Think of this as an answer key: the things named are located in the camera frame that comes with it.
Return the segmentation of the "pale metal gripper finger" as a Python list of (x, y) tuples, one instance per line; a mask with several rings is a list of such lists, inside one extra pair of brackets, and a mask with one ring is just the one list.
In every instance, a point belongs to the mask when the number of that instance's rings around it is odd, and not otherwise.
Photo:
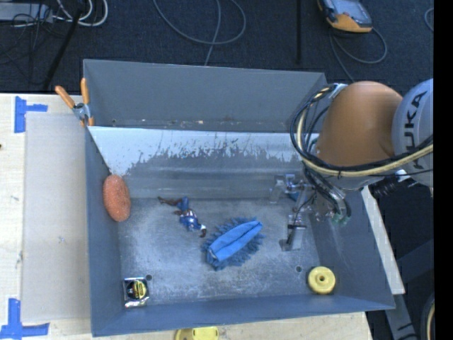
[(287, 236), (279, 241), (283, 251), (300, 251), (303, 247), (307, 221), (300, 214), (293, 214), (287, 222)]
[(270, 189), (270, 202), (277, 203), (283, 195), (296, 202), (304, 190), (304, 181), (295, 174), (284, 174), (275, 177), (273, 187)]

